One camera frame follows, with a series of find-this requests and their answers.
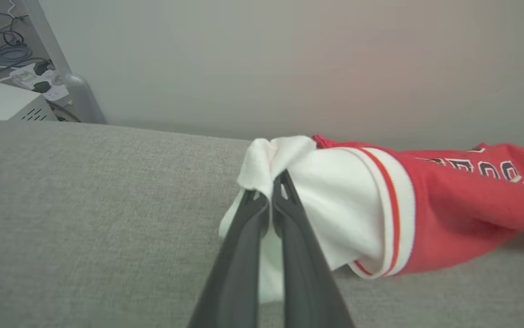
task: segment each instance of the red stripe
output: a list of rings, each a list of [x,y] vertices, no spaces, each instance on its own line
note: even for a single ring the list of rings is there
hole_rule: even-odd
[[[365,153],[365,155],[368,155],[369,158],[375,163],[377,168],[380,170],[381,175],[383,176],[383,179],[385,181],[385,186],[387,187],[387,191],[390,195],[390,202],[391,202],[391,217],[393,222],[393,234],[394,234],[394,242],[393,242],[393,255],[391,257],[391,265],[390,268],[383,274],[383,276],[387,276],[387,274],[390,273],[391,270],[396,266],[396,263],[398,262],[398,253],[400,250],[400,209],[398,207],[398,199],[396,195],[396,189],[394,188],[394,184],[391,181],[390,175],[387,173],[387,170],[385,169],[385,166],[381,164],[381,162],[377,159],[376,156],[371,154],[370,152],[363,150],[361,148],[358,148],[358,150]],[[355,264],[357,267],[362,270],[365,274],[369,274],[371,276],[371,273],[368,272],[359,261],[355,261]]]

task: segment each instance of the white cloth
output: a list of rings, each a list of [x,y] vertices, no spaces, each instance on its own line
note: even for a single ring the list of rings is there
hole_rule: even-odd
[[[242,190],[221,221],[220,236],[227,234],[244,190],[258,190],[271,200],[274,179],[285,169],[331,270],[359,259],[377,272],[385,229],[372,173],[351,148],[316,149],[308,137],[256,139],[250,145],[237,178]],[[283,299],[282,245],[272,224],[262,239],[258,290],[261,303]]]

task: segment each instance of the gray tablecloth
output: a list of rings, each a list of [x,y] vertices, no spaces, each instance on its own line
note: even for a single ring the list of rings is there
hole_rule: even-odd
[[[248,143],[0,122],[0,327],[185,326]],[[335,277],[358,327],[524,327],[524,235],[439,272]]]

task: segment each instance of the white electronic device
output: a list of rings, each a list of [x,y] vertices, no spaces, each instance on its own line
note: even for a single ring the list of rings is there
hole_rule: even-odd
[[[0,83],[0,121],[57,121],[37,92]]]

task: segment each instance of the striped trim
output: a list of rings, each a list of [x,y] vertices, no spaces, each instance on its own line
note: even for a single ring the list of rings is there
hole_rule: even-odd
[[[379,268],[366,268],[359,260],[349,267],[362,278],[392,276],[406,266],[414,245],[416,199],[412,181],[402,164],[381,149],[340,149],[358,156],[371,171],[379,189],[384,218],[384,255]]]

